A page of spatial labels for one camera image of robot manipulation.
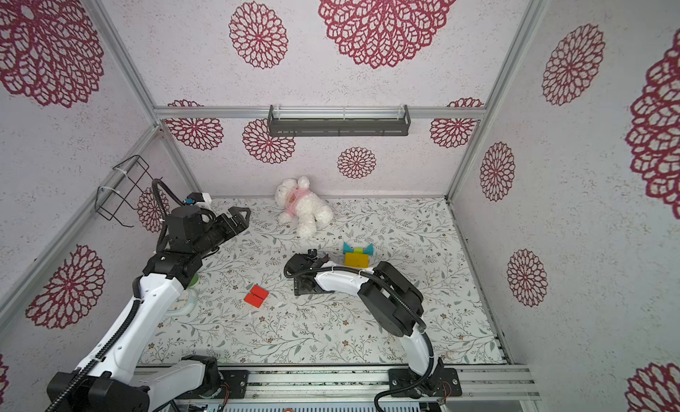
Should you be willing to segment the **red block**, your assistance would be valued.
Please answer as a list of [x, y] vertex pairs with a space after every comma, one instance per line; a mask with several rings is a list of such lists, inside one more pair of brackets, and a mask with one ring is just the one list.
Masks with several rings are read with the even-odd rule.
[[264, 302], [262, 298], [258, 297], [253, 293], [248, 293], [248, 295], [246, 295], [246, 297], [244, 298], [244, 301], [247, 304], [255, 307], [256, 309], [259, 309], [262, 306], [262, 303]]
[[269, 291], [262, 288], [261, 286], [254, 285], [249, 291], [249, 294], [263, 301], [269, 296]]

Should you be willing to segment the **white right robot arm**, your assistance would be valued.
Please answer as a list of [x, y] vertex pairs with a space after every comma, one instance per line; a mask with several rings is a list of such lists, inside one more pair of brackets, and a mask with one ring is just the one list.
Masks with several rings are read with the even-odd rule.
[[374, 398], [377, 411], [384, 397], [412, 390], [426, 391], [432, 378], [444, 368], [437, 358], [423, 320], [423, 295], [389, 263], [356, 269], [326, 263], [322, 267], [292, 265], [284, 268], [287, 279], [301, 285], [310, 282], [322, 293], [346, 293], [361, 299], [379, 326], [398, 338], [407, 353], [411, 376], [405, 385], [395, 385]]

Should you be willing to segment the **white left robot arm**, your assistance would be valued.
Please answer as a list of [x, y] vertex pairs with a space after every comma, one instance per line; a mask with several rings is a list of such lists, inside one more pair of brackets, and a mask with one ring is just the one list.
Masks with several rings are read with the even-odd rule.
[[249, 228], [251, 210], [221, 215], [196, 204], [164, 218], [156, 252], [132, 283], [133, 294], [112, 328], [71, 372], [50, 381], [49, 411], [154, 411], [186, 393], [212, 396], [222, 389], [217, 361], [188, 355], [142, 383], [136, 366], [159, 323], [189, 287], [205, 258]]

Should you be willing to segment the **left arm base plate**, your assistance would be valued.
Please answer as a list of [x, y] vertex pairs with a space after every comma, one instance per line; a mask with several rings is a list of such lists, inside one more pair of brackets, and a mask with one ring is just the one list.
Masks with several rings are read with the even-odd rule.
[[201, 387], [181, 394], [177, 400], [242, 400], [248, 387], [249, 376], [250, 373], [246, 370], [220, 370], [217, 371], [217, 377], [208, 377]]

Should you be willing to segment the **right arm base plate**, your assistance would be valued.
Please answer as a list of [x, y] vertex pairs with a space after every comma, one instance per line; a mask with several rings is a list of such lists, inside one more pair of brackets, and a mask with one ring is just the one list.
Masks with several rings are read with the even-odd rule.
[[[406, 387], [416, 381], [418, 376], [408, 368], [389, 369], [388, 381], [390, 390]], [[421, 397], [448, 398], [462, 396], [460, 378], [456, 369], [438, 367], [433, 374], [418, 387], [408, 391], [392, 394], [392, 397], [407, 397], [420, 399]]]

